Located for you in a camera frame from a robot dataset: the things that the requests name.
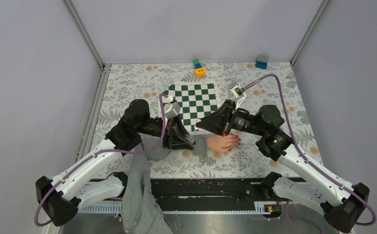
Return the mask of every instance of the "white wall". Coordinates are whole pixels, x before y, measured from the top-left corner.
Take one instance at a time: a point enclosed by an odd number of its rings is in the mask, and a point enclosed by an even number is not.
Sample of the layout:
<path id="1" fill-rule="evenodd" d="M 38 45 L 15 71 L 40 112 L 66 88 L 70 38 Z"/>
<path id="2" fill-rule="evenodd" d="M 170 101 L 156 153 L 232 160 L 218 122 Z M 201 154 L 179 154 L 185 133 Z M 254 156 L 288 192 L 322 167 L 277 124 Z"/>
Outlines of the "white wall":
<path id="1" fill-rule="evenodd" d="M 105 62 L 289 61 L 321 0 L 73 0 Z"/>
<path id="2" fill-rule="evenodd" d="M 325 165 L 366 184 L 377 213 L 377 0 L 331 1 L 295 71 Z"/>
<path id="3" fill-rule="evenodd" d="M 0 234 L 38 234 L 35 181 L 74 157 L 99 68 L 62 1 L 0 0 Z"/>

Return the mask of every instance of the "floral tablecloth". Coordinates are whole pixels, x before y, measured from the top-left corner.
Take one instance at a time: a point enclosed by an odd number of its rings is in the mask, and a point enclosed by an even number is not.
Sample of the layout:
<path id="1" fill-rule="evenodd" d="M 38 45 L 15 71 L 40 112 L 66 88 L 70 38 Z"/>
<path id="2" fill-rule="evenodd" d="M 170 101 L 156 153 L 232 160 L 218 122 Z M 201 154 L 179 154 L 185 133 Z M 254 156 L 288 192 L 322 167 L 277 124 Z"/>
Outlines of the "floral tablecloth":
<path id="1" fill-rule="evenodd" d="M 321 162 L 319 150 L 313 136 L 296 79 L 289 62 L 270 62 L 267 70 L 254 67 L 254 63 L 206 63 L 207 76 L 198 79 L 191 63 L 160 64 L 115 64 L 111 66 L 92 148 L 118 123 L 129 103 L 137 98 L 147 100 L 151 116 L 157 116 L 158 94 L 174 82 L 213 81 L 217 83 L 220 99 L 233 99 L 228 85 L 237 81 L 243 87 L 259 77 L 274 73 L 282 84 L 287 111 L 297 141 L 316 161 Z M 261 105 L 275 104 L 284 111 L 274 78 L 267 78 L 247 91 L 242 108 L 250 113 L 258 111 Z M 255 146 L 258 136 L 234 131 L 242 144 L 231 152 L 208 151 L 207 157 L 198 157 L 188 150 L 177 151 L 166 159 L 150 162 L 152 178 L 214 178 L 214 177 L 265 177 L 274 171 L 284 176 L 298 176 L 290 169 L 263 156 Z M 111 163 L 96 178 L 105 178 L 114 171 L 128 172 L 131 155 L 125 155 Z"/>

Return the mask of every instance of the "chessboard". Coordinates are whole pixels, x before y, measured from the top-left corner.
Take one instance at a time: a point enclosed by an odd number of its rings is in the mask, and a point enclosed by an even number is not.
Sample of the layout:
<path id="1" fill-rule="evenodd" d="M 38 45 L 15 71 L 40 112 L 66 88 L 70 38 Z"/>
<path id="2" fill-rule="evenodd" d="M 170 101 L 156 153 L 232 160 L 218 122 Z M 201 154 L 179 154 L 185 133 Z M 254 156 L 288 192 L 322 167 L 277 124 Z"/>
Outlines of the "chessboard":
<path id="1" fill-rule="evenodd" d="M 211 81 L 176 82 L 163 92 L 172 95 L 178 102 L 180 118 L 186 130 L 191 134 L 210 134 L 197 129 L 196 122 L 216 111 L 221 103 L 217 85 Z"/>

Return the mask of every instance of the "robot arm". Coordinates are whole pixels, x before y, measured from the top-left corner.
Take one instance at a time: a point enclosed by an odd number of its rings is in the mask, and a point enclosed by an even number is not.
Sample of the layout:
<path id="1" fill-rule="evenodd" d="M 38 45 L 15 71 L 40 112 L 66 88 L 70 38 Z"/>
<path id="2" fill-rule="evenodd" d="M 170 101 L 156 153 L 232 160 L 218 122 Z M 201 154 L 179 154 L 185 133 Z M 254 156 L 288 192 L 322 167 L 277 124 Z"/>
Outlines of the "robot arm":
<path id="1" fill-rule="evenodd" d="M 351 193 L 344 190 L 343 186 L 349 188 L 364 201 L 368 199 L 368 187 L 362 183 L 354 186 L 298 149 L 292 138 L 280 129 L 284 119 L 275 105 L 262 106 L 256 115 L 251 115 L 247 110 L 236 107 L 236 103 L 226 99 L 217 111 L 202 118 L 196 126 L 221 136 L 228 135 L 231 129 L 261 136 L 256 142 L 259 151 L 264 156 L 296 172 L 312 187 L 294 183 L 277 173 L 270 173 L 262 184 L 272 189 L 279 197 L 294 200 L 317 211 L 331 226 L 341 232 L 349 233 L 365 206 Z M 332 183 L 312 164 L 343 186 L 339 187 Z"/>
<path id="2" fill-rule="evenodd" d="M 165 120 L 167 124 L 163 147 L 194 150 L 195 141 L 181 123 L 177 102 L 166 104 L 164 109 L 168 121 Z M 132 101 L 118 124 L 106 134 L 97 147 L 52 179 L 43 176 L 36 181 L 38 203 L 42 203 L 42 208 L 55 226 L 61 226 L 71 220 L 82 207 L 120 196 L 127 184 L 124 173 L 114 173 L 101 182 L 85 184 L 121 157 L 118 150 L 122 150 L 121 153 L 125 155 L 123 152 L 129 152 L 137 146 L 141 142 L 140 133 L 160 137 L 162 131 L 163 120 L 150 117 L 148 103 L 142 99 Z"/>

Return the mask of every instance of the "floor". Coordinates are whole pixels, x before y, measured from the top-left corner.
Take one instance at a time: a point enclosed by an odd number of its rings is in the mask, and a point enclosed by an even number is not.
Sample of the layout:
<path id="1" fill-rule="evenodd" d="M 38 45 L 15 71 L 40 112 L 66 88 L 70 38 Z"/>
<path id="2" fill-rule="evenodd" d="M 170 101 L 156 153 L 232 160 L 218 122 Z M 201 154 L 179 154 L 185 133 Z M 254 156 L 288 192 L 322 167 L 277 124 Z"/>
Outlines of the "floor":
<path id="1" fill-rule="evenodd" d="M 339 234 L 324 218 L 303 205 L 290 205 L 289 215 L 308 218 L 325 234 Z M 261 215 L 241 214 L 168 214 L 167 223 L 175 234 L 297 234 L 286 219 L 272 219 Z M 292 220 L 301 233 L 317 234 L 315 226 Z M 124 234 L 123 225 L 112 214 L 77 214 L 64 225 L 59 234 Z"/>
<path id="2" fill-rule="evenodd" d="M 206 63 L 207 76 L 198 79 L 191 63 L 114 64 L 111 67 L 98 123 L 93 138 L 97 145 L 104 135 L 118 123 L 129 103 L 144 98 L 150 105 L 151 116 L 158 115 L 158 94 L 177 82 L 213 82 L 217 85 L 220 101 L 233 99 L 228 85 L 237 81 L 245 86 L 259 77 L 275 73 L 281 80 L 287 112 L 296 139 L 312 158 L 321 162 L 318 146 L 309 118 L 289 62 L 270 62 L 267 70 L 254 67 L 254 63 Z M 274 78 L 267 78 L 251 88 L 242 108 L 255 113 L 261 105 L 275 104 L 282 110 L 279 91 Z M 264 157 L 255 146 L 255 135 L 234 131 L 242 145 L 229 153 L 209 151 L 207 157 L 198 157 L 190 151 L 172 153 L 165 160 L 151 162 L 152 178 L 213 178 L 213 177 L 265 177 L 274 171 L 284 176 L 298 176 L 290 169 Z M 131 156 L 125 155 L 96 178 L 105 178 L 114 171 L 128 172 Z"/>

